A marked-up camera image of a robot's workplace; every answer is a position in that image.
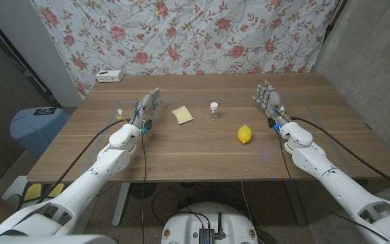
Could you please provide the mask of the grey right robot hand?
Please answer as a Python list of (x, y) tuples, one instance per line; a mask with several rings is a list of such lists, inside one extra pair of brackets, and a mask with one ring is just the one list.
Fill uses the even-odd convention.
[(256, 94), (252, 97), (267, 115), (267, 122), (270, 128), (280, 128), (290, 122), (290, 118), (285, 112), (279, 93), (275, 90), (269, 80), (265, 84), (258, 84)]

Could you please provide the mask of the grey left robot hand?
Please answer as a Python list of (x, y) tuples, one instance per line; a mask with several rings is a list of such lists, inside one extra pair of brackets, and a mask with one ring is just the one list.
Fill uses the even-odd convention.
[(130, 124), (136, 126), (141, 131), (147, 127), (147, 122), (152, 120), (156, 109), (161, 103), (160, 88), (157, 87), (147, 93), (137, 104), (134, 111), (134, 116), (130, 120)]

